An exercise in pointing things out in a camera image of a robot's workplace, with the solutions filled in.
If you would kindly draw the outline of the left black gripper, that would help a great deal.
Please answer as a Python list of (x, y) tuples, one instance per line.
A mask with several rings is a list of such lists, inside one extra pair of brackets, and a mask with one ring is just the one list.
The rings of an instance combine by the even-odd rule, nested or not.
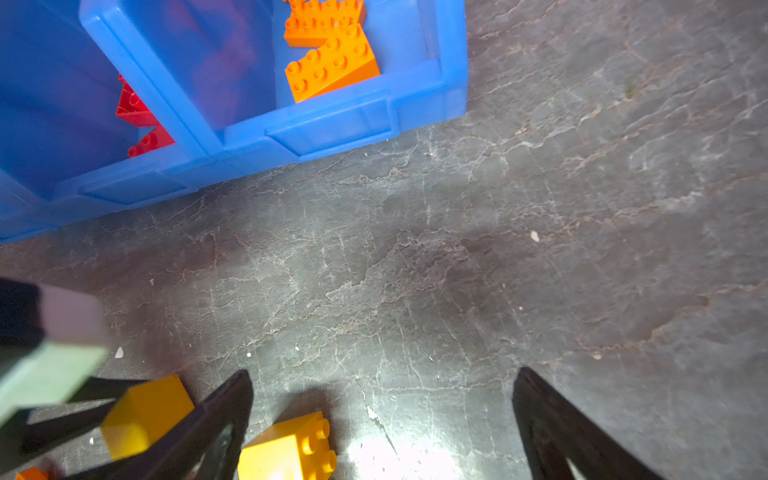
[(28, 422), (32, 410), (24, 408), (119, 400), (146, 383), (89, 377), (109, 351), (97, 297), (1, 280), (2, 474), (98, 427), (116, 401), (37, 423)]

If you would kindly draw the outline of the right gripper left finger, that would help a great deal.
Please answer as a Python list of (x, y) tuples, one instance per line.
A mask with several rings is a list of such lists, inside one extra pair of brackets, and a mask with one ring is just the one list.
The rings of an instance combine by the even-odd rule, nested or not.
[(231, 479), (253, 402), (249, 373), (240, 369), (146, 451), (75, 474), (75, 479)]

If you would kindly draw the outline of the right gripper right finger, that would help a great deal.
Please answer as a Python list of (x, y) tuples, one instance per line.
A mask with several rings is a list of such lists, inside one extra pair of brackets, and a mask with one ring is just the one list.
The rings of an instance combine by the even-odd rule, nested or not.
[(534, 479), (658, 479), (530, 367), (514, 382), (512, 405)]

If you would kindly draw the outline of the yellow brick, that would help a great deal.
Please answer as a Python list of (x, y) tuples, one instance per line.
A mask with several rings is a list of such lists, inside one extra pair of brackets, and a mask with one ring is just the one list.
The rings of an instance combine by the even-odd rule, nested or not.
[(244, 479), (326, 480), (337, 468), (323, 413), (277, 423), (241, 450), (237, 473)]
[(131, 387), (100, 425), (113, 461), (146, 451), (194, 409), (180, 377)]

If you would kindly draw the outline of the red arched brick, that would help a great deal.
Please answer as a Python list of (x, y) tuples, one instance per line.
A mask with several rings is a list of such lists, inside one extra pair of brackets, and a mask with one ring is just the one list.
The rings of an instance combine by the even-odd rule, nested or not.
[(138, 97), (122, 75), (118, 76), (122, 90), (116, 110), (116, 116), (136, 127), (156, 127), (159, 121)]

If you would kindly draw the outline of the blue three-compartment bin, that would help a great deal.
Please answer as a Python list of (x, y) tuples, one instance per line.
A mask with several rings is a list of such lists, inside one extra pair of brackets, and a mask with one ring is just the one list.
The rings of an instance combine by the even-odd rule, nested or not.
[[(369, 1), (381, 74), (296, 103), (285, 1), (5, 1), (1, 239), (310, 161), (464, 115), (461, 1)], [(122, 75), (175, 143), (116, 116)]]

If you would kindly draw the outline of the orange brick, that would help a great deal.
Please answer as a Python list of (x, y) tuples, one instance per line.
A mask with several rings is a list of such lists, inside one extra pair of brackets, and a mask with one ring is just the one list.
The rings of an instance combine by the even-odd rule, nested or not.
[(285, 21), (283, 37), (295, 48), (319, 47), (337, 30), (363, 24), (367, 16), (362, 0), (293, 0), (288, 4), (291, 12)]
[(285, 69), (296, 103), (381, 74), (372, 47), (359, 23), (331, 33), (318, 48)]
[(42, 471), (37, 467), (30, 467), (16, 474), (15, 480), (50, 480), (48, 472)]

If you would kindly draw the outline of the red square brick top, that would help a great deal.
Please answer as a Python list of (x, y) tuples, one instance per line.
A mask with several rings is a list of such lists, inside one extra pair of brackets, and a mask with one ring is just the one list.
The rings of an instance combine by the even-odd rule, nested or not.
[(128, 156), (130, 158), (143, 155), (145, 153), (164, 148), (169, 145), (173, 145), (175, 141), (162, 126), (153, 128), (149, 133), (144, 135), (141, 140), (129, 148)]

